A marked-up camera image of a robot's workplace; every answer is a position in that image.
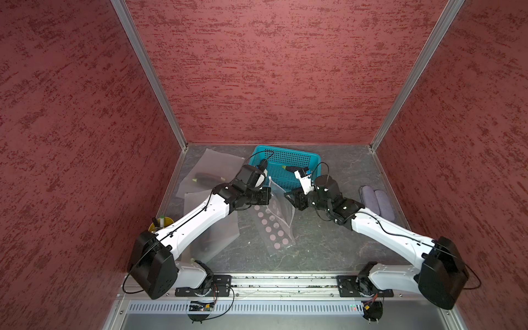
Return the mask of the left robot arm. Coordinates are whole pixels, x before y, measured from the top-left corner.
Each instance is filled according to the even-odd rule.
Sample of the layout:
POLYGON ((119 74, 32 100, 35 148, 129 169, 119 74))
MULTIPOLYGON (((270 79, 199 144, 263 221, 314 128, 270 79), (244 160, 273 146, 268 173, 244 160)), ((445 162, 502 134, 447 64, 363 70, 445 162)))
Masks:
POLYGON ((180 220, 157 232, 142 232, 133 244, 128 276, 153 300, 168 291, 202 287, 212 273, 201 261, 179 261, 181 254, 202 233, 244 206, 267 206, 272 189, 264 187, 240 191, 220 184, 198 207, 180 220))

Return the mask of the clear zip-top bag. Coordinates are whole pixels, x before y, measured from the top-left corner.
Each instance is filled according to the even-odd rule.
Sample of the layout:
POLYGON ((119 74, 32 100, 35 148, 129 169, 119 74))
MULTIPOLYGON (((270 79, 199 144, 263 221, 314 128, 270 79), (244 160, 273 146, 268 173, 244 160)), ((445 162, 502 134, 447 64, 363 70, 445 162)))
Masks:
POLYGON ((186 263, 192 260, 207 263, 228 247, 239 235, 238 213, 233 212, 199 235, 181 253, 179 260, 186 263))
POLYGON ((244 162, 243 158, 236 155, 206 149, 198 163, 182 180, 176 197, 184 198, 187 193, 210 191, 218 184, 231 181, 244 162))

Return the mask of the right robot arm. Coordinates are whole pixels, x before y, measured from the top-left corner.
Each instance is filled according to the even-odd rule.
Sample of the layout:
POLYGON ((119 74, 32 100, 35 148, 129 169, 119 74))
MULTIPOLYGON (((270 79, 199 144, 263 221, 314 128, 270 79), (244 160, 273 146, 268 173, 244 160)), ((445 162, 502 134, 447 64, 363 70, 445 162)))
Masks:
POLYGON ((470 278, 456 245, 443 236, 434 240, 418 235, 341 194, 332 198, 326 191, 305 194, 298 188, 285 198, 298 210, 312 207, 325 212, 328 220, 381 243, 408 261, 404 266, 367 263, 356 277, 356 288, 365 297, 399 290, 421 294, 441 309, 452 309, 470 278))

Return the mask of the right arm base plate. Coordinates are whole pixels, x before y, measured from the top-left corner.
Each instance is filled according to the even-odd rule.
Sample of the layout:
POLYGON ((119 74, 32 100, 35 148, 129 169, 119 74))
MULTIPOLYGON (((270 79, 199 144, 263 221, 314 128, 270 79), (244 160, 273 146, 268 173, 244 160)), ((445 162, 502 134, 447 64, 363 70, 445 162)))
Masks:
POLYGON ((365 276, 337 276, 337 287, 341 298, 393 298, 393 290, 381 290, 365 276))

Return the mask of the pink dotted zip-top bag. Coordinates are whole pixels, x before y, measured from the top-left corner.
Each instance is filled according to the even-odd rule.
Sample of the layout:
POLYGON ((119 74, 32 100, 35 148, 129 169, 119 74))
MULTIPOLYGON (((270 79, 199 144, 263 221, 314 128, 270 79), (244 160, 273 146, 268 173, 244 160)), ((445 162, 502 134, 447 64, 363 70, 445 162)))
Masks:
POLYGON ((264 188, 270 188, 271 191, 268 205, 253 206, 250 214, 268 254, 273 256, 282 254, 296 244, 292 229, 295 208, 286 199, 286 191, 271 176, 264 188))

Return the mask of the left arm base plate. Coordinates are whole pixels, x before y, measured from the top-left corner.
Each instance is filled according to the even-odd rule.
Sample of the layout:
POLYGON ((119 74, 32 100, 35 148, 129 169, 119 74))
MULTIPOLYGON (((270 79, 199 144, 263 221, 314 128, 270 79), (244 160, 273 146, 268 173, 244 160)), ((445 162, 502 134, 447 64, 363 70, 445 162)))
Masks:
POLYGON ((212 275, 197 288, 181 287, 175 289, 176 297, 188 298, 225 298, 231 295, 231 275, 212 275))

